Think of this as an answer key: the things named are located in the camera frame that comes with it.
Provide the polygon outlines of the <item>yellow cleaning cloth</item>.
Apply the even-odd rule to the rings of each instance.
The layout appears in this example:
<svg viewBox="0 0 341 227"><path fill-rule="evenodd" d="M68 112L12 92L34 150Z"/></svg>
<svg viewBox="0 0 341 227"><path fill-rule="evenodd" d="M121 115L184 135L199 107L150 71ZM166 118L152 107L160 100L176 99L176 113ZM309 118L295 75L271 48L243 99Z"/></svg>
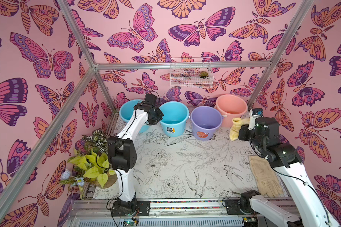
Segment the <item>yellow cleaning cloth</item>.
<svg viewBox="0 0 341 227"><path fill-rule="evenodd" d="M235 141L239 137L240 129L243 125L248 125L250 118L233 118L233 125L230 129L229 137L231 141Z"/></svg>

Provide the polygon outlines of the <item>purple plastic bucket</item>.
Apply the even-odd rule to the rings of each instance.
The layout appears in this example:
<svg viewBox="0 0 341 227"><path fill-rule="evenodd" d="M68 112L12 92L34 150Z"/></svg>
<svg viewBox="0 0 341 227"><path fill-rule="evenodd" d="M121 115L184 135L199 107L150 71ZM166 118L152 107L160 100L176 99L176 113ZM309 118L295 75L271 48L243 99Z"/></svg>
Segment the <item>purple plastic bucket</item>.
<svg viewBox="0 0 341 227"><path fill-rule="evenodd" d="M199 141L211 140L221 126L223 117L213 107L196 107L190 115L193 136Z"/></svg>

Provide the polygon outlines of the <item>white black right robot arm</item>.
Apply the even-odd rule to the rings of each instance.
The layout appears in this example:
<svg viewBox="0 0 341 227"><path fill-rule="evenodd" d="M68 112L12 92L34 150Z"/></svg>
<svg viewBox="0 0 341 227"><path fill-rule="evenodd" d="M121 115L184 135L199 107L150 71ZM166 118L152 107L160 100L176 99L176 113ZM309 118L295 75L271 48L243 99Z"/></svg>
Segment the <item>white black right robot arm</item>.
<svg viewBox="0 0 341 227"><path fill-rule="evenodd" d="M296 216L269 202L251 190L241 194L239 207L244 214L259 213L278 227L338 227L306 173L297 150L279 139L275 118L264 117L261 108L250 110L247 124L242 124L238 138L249 142L252 150L279 176L295 202Z"/></svg>

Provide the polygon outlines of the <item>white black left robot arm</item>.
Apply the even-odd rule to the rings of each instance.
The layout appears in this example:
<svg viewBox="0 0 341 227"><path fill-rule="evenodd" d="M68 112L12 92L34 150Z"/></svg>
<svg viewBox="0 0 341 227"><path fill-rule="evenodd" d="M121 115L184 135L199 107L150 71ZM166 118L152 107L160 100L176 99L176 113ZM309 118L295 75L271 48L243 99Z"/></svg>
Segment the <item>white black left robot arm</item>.
<svg viewBox="0 0 341 227"><path fill-rule="evenodd" d="M132 183L133 168L137 161L134 141L145 125L156 125L164 114L157 105L158 97L146 94L144 100L137 101L130 120L116 136L108 138L108 157L111 169L116 172L119 196L113 201L115 210L124 215L137 213L137 198Z"/></svg>

